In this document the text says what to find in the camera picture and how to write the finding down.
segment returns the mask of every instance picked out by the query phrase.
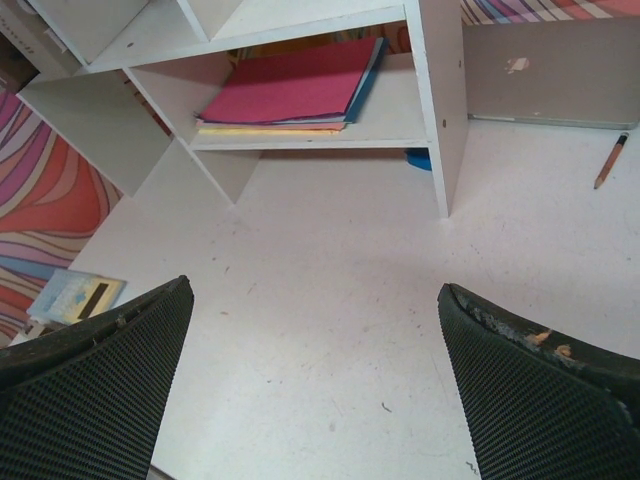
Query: paper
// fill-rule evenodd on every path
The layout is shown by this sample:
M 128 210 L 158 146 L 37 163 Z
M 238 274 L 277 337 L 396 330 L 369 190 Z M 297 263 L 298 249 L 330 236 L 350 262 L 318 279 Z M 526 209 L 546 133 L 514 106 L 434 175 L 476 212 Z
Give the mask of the paper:
M 284 122 L 278 122 L 278 125 L 287 124 L 287 125 L 300 125 L 302 123 L 319 123 L 319 122 L 346 122 L 353 123 L 357 120 L 358 115 L 360 114 L 360 110 L 364 106 L 365 100 L 368 98 L 369 93 L 371 92 L 371 88 L 373 87 L 373 82 L 376 79 L 378 74 L 378 67 L 380 66 L 380 62 L 384 57 L 385 52 L 387 51 L 387 47 L 389 46 L 389 41 L 385 38 L 378 38 L 376 40 L 376 45 L 374 46 L 373 53 L 367 64 L 367 68 L 365 73 L 362 75 L 360 82 L 358 83 L 358 87 L 356 88 L 355 93 L 353 94 L 353 98 L 351 99 L 351 103 L 347 109 L 345 115 L 339 115 L 337 117 L 323 117 L 318 119 L 305 119 L 305 120 L 286 120 Z
M 370 62 L 376 38 L 240 62 L 200 118 L 269 123 L 344 115 Z
M 264 130 L 260 128 L 222 128 L 204 129 L 205 135 L 332 135 L 338 130 Z
M 531 65 L 529 59 L 526 57 L 521 58 L 511 58 L 507 60 L 507 66 L 504 69 L 507 71 L 509 75 L 513 72 L 521 72 L 522 70 L 526 70 Z
M 242 129 L 268 129 L 268 130 L 342 130 L 345 127 L 344 122 L 331 123 L 302 123 L 302 124 L 278 124 L 278 125 L 238 125 L 234 123 L 205 123 L 198 120 L 197 126 L 200 131 L 233 128 L 235 130 Z

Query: wavy patterned wall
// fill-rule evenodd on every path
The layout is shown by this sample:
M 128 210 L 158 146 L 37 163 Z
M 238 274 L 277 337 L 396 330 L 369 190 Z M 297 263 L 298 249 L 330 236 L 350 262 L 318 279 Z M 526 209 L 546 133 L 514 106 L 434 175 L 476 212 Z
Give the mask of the wavy patterned wall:
M 120 192 L 14 95 L 0 95 L 0 346 Z
M 460 3 L 466 25 L 640 15 L 640 0 L 460 0 Z

